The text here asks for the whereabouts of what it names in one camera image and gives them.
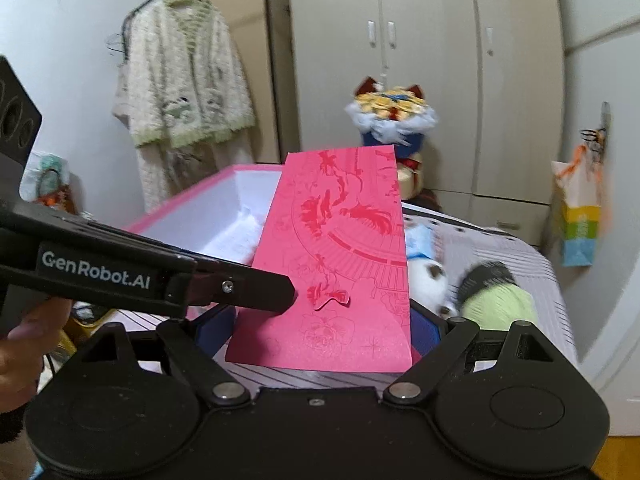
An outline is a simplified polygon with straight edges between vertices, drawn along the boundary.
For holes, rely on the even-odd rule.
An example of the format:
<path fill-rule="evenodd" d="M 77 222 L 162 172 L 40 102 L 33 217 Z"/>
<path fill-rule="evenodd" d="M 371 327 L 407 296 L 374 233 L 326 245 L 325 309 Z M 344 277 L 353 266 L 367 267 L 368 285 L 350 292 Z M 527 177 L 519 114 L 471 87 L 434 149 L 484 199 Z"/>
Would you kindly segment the person's left hand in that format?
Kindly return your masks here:
<path fill-rule="evenodd" d="M 37 392 L 43 358 L 60 340 L 72 302 L 50 298 L 32 309 L 1 341 L 1 413 L 9 413 Z"/>

